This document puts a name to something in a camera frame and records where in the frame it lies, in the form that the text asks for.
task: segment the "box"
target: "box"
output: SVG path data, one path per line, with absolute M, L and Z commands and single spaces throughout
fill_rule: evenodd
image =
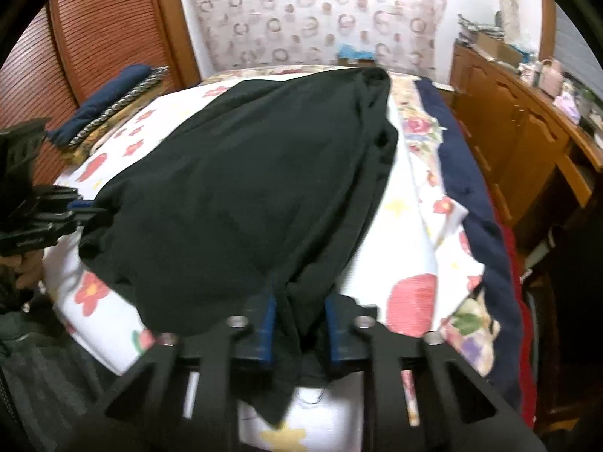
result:
M 494 39 L 483 32 L 479 33 L 475 45 L 497 61 L 504 61 L 515 68 L 519 66 L 519 63 L 523 59 L 520 52 L 506 45 L 503 41 Z
M 375 66 L 375 60 L 355 60 L 354 58 L 337 58 L 339 66 Z

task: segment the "navy blue blanket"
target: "navy blue blanket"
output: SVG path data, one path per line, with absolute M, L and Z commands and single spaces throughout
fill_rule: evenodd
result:
M 86 125 L 100 117 L 108 107 L 143 81 L 152 72 L 146 64 L 133 64 L 124 68 L 119 75 L 105 83 L 80 105 L 73 116 L 59 128 L 46 133 L 55 146 L 67 146 Z
M 447 129 L 444 131 L 444 143 L 439 147 L 444 187 L 449 197 L 462 203 L 469 211 L 463 227 L 473 256 L 485 265 L 482 281 L 486 307 L 501 326 L 494 341 L 496 358 L 488 380 L 513 408 L 519 410 L 522 402 L 519 386 L 522 317 L 515 299 L 502 233 L 494 217 L 484 177 L 451 110 L 430 80 L 423 78 L 416 85 L 425 111 Z

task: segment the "cardboard box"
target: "cardboard box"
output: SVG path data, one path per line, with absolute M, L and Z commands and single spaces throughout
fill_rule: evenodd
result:
M 483 32 L 479 33 L 475 45 L 494 59 L 504 61 L 515 68 L 519 66 L 523 58 L 520 52 L 506 45 L 503 41 L 494 39 Z

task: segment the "pillow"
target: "pillow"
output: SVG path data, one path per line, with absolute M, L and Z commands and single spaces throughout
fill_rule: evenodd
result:
M 98 126 L 90 135 L 76 148 L 63 152 L 63 159 L 70 165 L 80 166 L 84 163 L 102 144 L 107 141 L 123 124 L 128 122 L 141 109 L 145 108 L 155 98 L 162 95 L 168 88 L 167 83 L 155 84 L 146 92 L 143 92 L 134 102 L 109 117 L 104 124 Z
M 167 74 L 168 66 L 154 68 L 153 72 L 149 75 L 149 77 L 145 78 L 143 81 L 138 83 L 137 86 L 131 89 L 126 95 L 124 95 L 117 102 L 108 107 L 107 110 L 105 110 L 100 117 L 92 120 L 90 123 L 84 126 L 84 128 L 79 131 L 77 135 L 73 137 L 72 140 L 70 140 L 68 147 L 75 148 L 79 146 L 84 141 L 84 139 L 86 139 L 90 135 L 92 131 L 107 122 L 109 117 L 114 116 L 117 112 L 125 108 L 128 104 L 134 102 L 144 92 L 159 83 Z

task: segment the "yellow star pattern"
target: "yellow star pattern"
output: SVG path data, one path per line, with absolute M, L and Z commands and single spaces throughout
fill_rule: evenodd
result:
M 306 438 L 306 430 L 290 429 L 287 423 L 284 423 L 279 429 L 260 432 L 260 438 L 272 445 L 273 452 L 305 452 L 308 450 L 300 444 L 300 440 Z
M 400 217 L 400 214 L 404 211 L 408 211 L 408 205 L 402 199 L 394 199 L 388 205 L 385 206 L 388 211 L 392 211 L 396 217 Z

